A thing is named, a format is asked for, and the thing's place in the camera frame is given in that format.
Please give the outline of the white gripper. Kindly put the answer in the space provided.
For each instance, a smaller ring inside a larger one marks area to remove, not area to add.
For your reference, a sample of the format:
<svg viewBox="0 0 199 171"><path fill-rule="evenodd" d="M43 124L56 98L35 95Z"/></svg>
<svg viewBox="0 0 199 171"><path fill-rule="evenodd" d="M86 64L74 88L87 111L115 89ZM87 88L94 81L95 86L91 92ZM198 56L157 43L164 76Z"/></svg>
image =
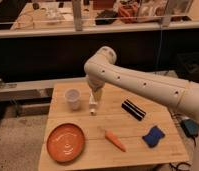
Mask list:
<svg viewBox="0 0 199 171"><path fill-rule="evenodd" d="M93 90L91 93L92 101L99 103L103 94L103 90L101 88L104 86L105 82L89 75L86 76L86 80L89 87Z"/></svg>

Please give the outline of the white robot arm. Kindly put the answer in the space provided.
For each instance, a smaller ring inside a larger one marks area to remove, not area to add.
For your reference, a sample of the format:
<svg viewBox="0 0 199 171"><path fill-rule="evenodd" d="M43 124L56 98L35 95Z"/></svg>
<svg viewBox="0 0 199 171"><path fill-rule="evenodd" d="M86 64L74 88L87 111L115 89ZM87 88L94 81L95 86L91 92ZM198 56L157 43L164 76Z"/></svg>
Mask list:
<svg viewBox="0 0 199 171"><path fill-rule="evenodd" d="M115 65L117 55L101 47L84 64L84 71L93 92L110 83L161 105L174 108L199 123L199 83L156 75ZM190 171L199 171L199 136Z"/></svg>

